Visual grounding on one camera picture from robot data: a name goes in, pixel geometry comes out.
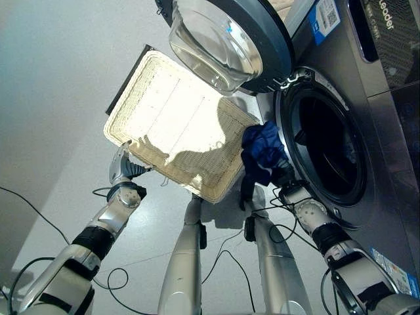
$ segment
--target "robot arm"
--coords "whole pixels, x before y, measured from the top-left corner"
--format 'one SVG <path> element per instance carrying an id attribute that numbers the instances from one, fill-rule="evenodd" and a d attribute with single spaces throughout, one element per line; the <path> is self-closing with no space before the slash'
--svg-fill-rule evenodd
<path id="1" fill-rule="evenodd" d="M 418 314 L 419 300 L 399 294 L 389 275 L 304 187 L 290 184 L 282 192 L 284 203 L 295 203 L 296 217 L 318 246 L 349 314 Z"/>
<path id="2" fill-rule="evenodd" d="M 151 168 L 129 161 L 123 144 L 110 165 L 107 205 L 65 247 L 31 286 L 20 304 L 23 314 L 84 314 L 93 299 L 91 280 L 100 263 L 125 228 L 129 217 L 146 196 L 146 189 L 131 182 Z"/>

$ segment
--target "sticker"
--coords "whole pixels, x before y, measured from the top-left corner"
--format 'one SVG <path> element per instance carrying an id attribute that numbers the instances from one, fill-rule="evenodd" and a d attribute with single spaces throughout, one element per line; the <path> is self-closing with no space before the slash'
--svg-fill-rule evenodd
<path id="1" fill-rule="evenodd" d="M 401 293 L 411 295 L 417 299 L 420 298 L 419 285 L 416 278 L 402 270 L 372 247 L 371 252 L 375 261 L 380 264 L 387 274 L 394 280 Z"/>
<path id="2" fill-rule="evenodd" d="M 320 0 L 309 12 L 309 22 L 317 45 L 340 24 L 339 11 L 334 0 Z"/>

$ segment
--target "washing machine drum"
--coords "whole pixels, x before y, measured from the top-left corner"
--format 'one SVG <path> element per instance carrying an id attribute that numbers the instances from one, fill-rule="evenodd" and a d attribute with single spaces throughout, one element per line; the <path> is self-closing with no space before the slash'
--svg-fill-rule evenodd
<path id="1" fill-rule="evenodd" d="M 276 93 L 276 119 L 301 178 L 335 205 L 363 196 L 367 170 L 361 133 L 338 92 L 312 69 Z"/>
<path id="2" fill-rule="evenodd" d="M 156 0 L 169 43 L 220 93 L 274 91 L 294 71 L 290 36 L 267 0 Z"/>

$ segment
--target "robotic hand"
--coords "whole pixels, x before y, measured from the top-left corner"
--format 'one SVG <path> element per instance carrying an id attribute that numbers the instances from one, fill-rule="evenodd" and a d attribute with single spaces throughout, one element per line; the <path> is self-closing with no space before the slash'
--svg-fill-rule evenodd
<path id="1" fill-rule="evenodd" d="M 146 196 L 146 189 L 131 179 L 151 168 L 129 161 L 129 145 L 130 142 L 123 144 L 112 160 L 110 182 L 113 186 L 107 195 L 108 204 L 35 281 L 19 312 L 64 315 L 84 314 L 88 310 L 94 295 L 91 280 Z M 349 314 L 419 314 L 419 301 L 399 294 L 388 274 L 327 215 L 324 205 L 311 198 L 301 182 L 290 180 L 282 185 L 280 198 L 284 204 L 295 205 L 296 218 L 324 257 L 333 285 Z M 200 213 L 201 200 L 193 196 L 169 261 L 158 314 L 201 313 L 200 249 L 205 248 L 206 233 Z M 285 242 L 274 243 L 270 239 L 273 227 L 268 217 L 257 212 L 245 222 L 245 238 L 256 242 L 258 247 L 266 314 L 311 314 L 293 255 Z M 279 231 L 274 230 L 274 233 L 281 237 Z"/>
<path id="2" fill-rule="evenodd" d="M 283 186 L 280 197 L 295 204 L 295 215 L 324 257 L 349 314 L 420 314 L 420 301 L 399 293 L 390 276 L 327 215 L 324 205 L 296 183 Z"/>
<path id="3" fill-rule="evenodd" d="M 129 161 L 129 145 L 121 145 L 110 165 L 111 190 L 103 207 L 65 247 L 31 286 L 19 313 L 84 314 L 94 295 L 91 281 L 100 263 L 146 196 L 146 189 L 131 182 L 151 171 Z"/>

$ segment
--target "washing machine door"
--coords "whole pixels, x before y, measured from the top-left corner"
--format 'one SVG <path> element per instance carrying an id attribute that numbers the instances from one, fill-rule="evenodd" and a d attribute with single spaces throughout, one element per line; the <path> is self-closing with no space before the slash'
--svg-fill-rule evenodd
<path id="1" fill-rule="evenodd" d="M 174 53 L 220 93 L 280 87 L 293 72 L 290 36 L 268 0 L 156 0 Z"/>

